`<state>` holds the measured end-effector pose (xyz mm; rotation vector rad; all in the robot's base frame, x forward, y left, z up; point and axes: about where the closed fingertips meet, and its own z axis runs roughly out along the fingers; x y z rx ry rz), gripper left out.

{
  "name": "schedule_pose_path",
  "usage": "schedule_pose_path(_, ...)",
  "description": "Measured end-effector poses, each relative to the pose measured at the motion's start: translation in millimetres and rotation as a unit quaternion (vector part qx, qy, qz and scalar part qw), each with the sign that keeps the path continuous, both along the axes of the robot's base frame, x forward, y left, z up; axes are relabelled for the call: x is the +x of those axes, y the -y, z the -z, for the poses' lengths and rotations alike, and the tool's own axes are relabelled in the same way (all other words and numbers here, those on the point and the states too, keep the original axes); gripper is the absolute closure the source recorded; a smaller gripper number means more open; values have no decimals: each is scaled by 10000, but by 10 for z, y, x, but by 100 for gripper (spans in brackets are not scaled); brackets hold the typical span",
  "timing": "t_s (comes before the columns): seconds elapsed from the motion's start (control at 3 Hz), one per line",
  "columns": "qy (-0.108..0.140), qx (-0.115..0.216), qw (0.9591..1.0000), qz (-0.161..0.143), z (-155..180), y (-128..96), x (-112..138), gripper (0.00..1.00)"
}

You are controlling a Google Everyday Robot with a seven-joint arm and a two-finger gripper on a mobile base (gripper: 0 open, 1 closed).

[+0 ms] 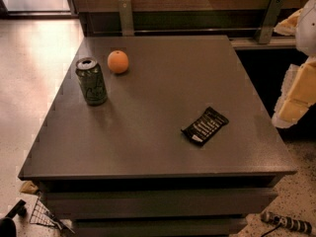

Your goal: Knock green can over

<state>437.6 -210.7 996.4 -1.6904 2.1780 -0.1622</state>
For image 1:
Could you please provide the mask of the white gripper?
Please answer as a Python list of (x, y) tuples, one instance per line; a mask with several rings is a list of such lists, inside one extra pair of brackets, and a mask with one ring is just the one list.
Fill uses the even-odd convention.
[[(296, 48), (308, 56), (316, 55), (316, 0), (277, 23), (274, 32), (294, 36)], [(272, 123), (290, 128), (316, 104), (316, 58), (308, 57), (300, 66), (291, 64), (285, 72), (281, 95), (276, 101)]]

